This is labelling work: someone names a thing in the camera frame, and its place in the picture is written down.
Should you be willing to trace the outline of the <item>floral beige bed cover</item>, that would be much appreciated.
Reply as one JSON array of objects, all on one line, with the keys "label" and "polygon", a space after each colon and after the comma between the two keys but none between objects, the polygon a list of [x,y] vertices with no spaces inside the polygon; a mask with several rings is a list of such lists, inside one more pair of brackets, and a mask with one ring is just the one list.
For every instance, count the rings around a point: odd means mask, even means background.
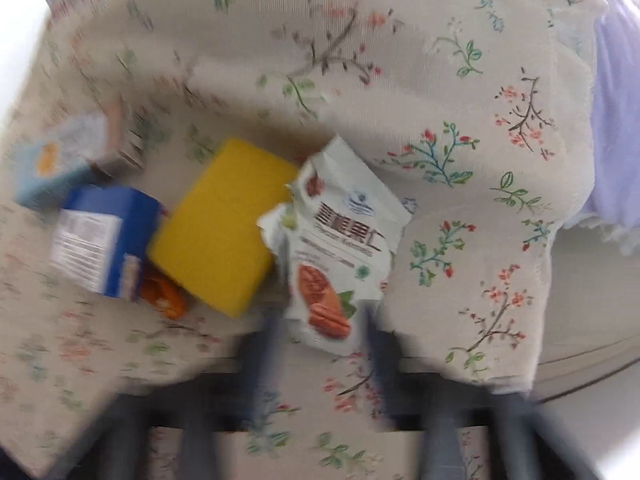
[{"label": "floral beige bed cover", "polygon": [[14,203],[18,155],[120,96],[174,208],[227,138],[303,162],[343,138],[410,211],[390,322],[468,382],[532,388],[556,232],[594,180],[604,0],[56,0],[1,128],[1,441],[41,474],[128,380],[168,382],[245,323],[167,322],[49,262],[53,214]]}]

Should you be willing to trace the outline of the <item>dark blue white carton box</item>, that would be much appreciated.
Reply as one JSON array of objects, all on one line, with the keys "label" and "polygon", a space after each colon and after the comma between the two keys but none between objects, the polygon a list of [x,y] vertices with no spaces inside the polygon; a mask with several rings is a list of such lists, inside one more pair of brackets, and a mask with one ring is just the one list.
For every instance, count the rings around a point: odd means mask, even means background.
[{"label": "dark blue white carton box", "polygon": [[162,211],[158,200],[130,186],[73,188],[54,230],[52,266],[88,292],[134,301]]}]

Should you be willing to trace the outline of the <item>orange crumpled wrapper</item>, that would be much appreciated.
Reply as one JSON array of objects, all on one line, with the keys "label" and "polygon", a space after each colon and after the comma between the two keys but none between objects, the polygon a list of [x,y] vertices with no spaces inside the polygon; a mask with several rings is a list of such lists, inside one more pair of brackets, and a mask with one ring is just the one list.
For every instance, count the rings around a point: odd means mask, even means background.
[{"label": "orange crumpled wrapper", "polygon": [[188,310],[186,292],[154,266],[147,266],[143,270],[139,295],[171,321],[178,320]]}]

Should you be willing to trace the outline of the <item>white nut snack wrapper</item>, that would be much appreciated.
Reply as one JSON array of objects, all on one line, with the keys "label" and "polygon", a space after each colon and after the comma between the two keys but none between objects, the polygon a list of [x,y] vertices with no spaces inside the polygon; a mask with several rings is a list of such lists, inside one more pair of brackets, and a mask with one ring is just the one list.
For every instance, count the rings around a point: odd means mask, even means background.
[{"label": "white nut snack wrapper", "polygon": [[257,221],[288,283],[294,337],[348,356],[361,346],[363,311],[377,306],[410,212],[341,138],[311,156],[288,185],[291,200]]}]

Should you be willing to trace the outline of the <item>light blue carton box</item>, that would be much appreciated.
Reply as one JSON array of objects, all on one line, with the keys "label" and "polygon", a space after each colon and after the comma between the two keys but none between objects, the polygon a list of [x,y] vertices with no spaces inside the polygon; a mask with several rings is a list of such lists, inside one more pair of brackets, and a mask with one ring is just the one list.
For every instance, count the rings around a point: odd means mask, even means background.
[{"label": "light blue carton box", "polygon": [[17,152],[13,200],[31,210],[57,207],[76,186],[141,170],[143,140],[121,98],[66,118]]}]

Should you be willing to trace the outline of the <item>yellow sponge block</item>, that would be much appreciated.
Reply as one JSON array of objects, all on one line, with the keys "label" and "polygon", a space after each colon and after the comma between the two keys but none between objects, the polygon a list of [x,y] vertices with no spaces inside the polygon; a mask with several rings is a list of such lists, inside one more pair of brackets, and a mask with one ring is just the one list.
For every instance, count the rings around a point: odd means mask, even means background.
[{"label": "yellow sponge block", "polygon": [[214,310],[241,316],[272,265],[257,221],[288,200],[298,168],[230,139],[154,235],[149,259]]}]

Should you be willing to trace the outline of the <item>lavender purple blanket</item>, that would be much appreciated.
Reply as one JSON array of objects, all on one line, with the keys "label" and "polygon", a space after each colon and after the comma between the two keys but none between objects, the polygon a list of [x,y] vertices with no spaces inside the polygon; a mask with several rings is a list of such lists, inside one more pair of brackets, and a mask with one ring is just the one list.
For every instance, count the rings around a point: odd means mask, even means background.
[{"label": "lavender purple blanket", "polygon": [[629,256],[639,250],[639,0],[605,2],[594,24],[594,185],[567,225],[599,229]]}]

